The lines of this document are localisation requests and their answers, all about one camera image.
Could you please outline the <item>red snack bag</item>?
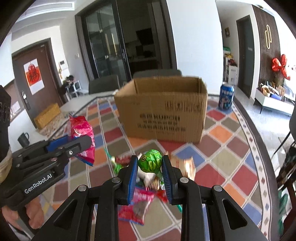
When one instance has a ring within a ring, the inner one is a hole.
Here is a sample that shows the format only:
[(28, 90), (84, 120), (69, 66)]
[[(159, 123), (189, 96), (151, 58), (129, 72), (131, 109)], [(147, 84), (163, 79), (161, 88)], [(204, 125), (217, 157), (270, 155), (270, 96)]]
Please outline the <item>red snack bag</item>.
[(68, 140), (78, 138), (82, 145), (82, 152), (75, 157), (89, 166), (93, 166), (95, 161), (95, 140), (91, 124), (86, 121), (85, 116), (70, 116), (67, 124)]

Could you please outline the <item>pink red snack packet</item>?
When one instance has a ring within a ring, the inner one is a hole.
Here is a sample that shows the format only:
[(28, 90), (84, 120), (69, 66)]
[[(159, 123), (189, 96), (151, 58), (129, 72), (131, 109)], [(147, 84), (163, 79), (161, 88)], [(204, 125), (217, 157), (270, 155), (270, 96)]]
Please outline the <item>pink red snack packet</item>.
[(121, 205), (118, 208), (118, 219), (144, 225), (146, 211), (153, 199), (153, 192), (136, 187), (131, 204)]

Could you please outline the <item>beige Fortune Biscuits bag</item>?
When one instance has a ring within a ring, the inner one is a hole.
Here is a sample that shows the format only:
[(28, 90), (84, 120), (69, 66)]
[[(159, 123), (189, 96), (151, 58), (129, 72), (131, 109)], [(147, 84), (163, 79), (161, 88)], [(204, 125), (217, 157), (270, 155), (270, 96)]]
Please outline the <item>beige Fortune Biscuits bag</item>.
[(196, 167), (193, 157), (190, 157), (188, 159), (180, 159), (175, 155), (169, 155), (169, 158), (171, 161), (171, 165), (173, 167), (179, 168), (184, 177), (187, 177), (193, 181), (195, 180)]

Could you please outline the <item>green lollipop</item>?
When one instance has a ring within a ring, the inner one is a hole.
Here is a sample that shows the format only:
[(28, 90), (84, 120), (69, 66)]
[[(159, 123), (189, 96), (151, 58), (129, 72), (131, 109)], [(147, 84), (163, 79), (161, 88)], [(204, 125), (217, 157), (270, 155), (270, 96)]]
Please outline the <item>green lollipop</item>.
[(151, 149), (144, 152), (138, 159), (137, 165), (145, 173), (154, 173), (163, 184), (163, 175), (161, 172), (162, 155), (158, 150)]

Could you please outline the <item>colourful checkered tablecloth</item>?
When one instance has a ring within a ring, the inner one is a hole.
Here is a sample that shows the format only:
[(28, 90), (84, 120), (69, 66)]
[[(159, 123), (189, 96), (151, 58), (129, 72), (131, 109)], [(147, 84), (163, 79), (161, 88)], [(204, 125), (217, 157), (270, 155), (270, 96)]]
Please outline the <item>colourful checkered tablecloth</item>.
[(71, 158), (65, 177), (41, 195), (49, 217), (79, 186), (94, 187), (116, 174), (111, 157), (140, 155), (150, 149), (170, 155), (172, 163), (202, 186), (221, 185), (268, 240), (279, 240), (278, 196), (271, 159), (252, 119), (239, 101), (229, 111), (210, 97), (199, 144), (131, 138), (125, 133), (113, 98), (81, 97), (65, 104), (46, 130), (49, 137), (66, 134), (69, 115), (83, 115), (93, 127), (92, 166)]

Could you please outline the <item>yellow woven box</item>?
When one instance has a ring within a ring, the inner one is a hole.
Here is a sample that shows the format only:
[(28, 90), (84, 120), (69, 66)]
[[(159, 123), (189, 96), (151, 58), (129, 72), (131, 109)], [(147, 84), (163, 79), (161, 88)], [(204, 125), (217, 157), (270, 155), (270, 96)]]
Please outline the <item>yellow woven box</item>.
[(61, 110), (57, 103), (50, 104), (34, 118), (34, 123), (36, 127), (41, 130), (60, 113)]

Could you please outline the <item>dark mug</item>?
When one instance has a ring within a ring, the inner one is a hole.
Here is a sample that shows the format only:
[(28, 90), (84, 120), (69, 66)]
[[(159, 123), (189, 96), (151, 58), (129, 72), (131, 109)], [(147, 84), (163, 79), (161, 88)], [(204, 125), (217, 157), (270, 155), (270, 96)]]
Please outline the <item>dark mug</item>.
[(22, 133), (19, 137), (18, 137), (18, 142), (20, 143), (20, 145), (25, 148), (28, 147), (30, 145), (30, 141), (29, 141), (29, 134), (28, 133)]

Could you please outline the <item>dark chair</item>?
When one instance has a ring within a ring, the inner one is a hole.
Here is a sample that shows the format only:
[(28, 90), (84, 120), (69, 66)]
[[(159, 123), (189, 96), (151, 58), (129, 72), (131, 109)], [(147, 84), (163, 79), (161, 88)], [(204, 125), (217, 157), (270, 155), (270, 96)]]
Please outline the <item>dark chair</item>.
[(156, 76), (182, 76), (182, 72), (178, 69), (152, 69), (136, 72), (133, 79)]
[(120, 88), (116, 74), (93, 79), (89, 82), (89, 94), (115, 91)]

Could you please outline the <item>red fu poster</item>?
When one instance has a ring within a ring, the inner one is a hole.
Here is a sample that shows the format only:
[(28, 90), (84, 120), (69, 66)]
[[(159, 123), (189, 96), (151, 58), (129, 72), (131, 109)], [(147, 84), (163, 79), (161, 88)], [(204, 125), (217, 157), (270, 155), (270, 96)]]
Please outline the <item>red fu poster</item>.
[(37, 58), (24, 64), (23, 68), (32, 95), (45, 88)]

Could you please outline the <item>brown cardboard box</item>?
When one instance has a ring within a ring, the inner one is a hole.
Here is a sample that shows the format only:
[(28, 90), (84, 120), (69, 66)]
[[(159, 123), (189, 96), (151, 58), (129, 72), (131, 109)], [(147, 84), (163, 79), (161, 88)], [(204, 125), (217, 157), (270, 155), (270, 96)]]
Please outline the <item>brown cardboard box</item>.
[(199, 77), (135, 78), (114, 96), (125, 133), (133, 138), (199, 143), (208, 92)]

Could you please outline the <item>dark chair middle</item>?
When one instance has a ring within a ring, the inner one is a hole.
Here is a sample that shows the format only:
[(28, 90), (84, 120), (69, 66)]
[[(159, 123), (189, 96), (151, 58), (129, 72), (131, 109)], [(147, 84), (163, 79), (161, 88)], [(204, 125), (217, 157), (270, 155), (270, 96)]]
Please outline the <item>dark chair middle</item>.
[(133, 79), (156, 76), (182, 76), (182, 72), (178, 69), (152, 69), (136, 72)]

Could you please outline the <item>black glass sliding door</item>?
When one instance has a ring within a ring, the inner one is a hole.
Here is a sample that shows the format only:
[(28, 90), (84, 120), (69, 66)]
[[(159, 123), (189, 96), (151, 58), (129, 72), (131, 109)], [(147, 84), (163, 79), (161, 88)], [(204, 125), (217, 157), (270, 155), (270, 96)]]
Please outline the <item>black glass sliding door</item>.
[(177, 69), (166, 1), (89, 1), (75, 23), (89, 80), (116, 74), (124, 84), (139, 71)]

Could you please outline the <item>blue Pepsi can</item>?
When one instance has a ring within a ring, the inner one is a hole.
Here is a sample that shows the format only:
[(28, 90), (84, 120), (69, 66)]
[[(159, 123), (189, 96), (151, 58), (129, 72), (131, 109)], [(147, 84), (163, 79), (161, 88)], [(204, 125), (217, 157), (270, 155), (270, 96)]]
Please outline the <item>blue Pepsi can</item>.
[(229, 110), (232, 106), (234, 97), (234, 86), (227, 82), (223, 82), (220, 87), (219, 108), (222, 110)]

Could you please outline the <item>white low cabinet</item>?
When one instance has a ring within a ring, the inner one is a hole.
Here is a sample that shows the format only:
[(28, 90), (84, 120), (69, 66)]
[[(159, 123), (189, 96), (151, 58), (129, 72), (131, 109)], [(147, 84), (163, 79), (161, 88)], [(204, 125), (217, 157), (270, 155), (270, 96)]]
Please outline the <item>white low cabinet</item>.
[(276, 93), (272, 93), (271, 90), (266, 92), (267, 85), (260, 85), (255, 91), (254, 105), (260, 106), (260, 113), (264, 109), (271, 111), (277, 111), (279, 113), (291, 116), (294, 110), (294, 104), (289, 100), (282, 100), (282, 97)]

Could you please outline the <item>dark interior door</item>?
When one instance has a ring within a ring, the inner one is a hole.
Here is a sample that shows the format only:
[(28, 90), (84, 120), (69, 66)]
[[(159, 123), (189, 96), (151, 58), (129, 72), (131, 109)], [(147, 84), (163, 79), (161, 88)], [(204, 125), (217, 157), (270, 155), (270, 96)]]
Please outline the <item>dark interior door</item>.
[(236, 21), (239, 42), (238, 87), (250, 98), (254, 74), (254, 37), (250, 15)]

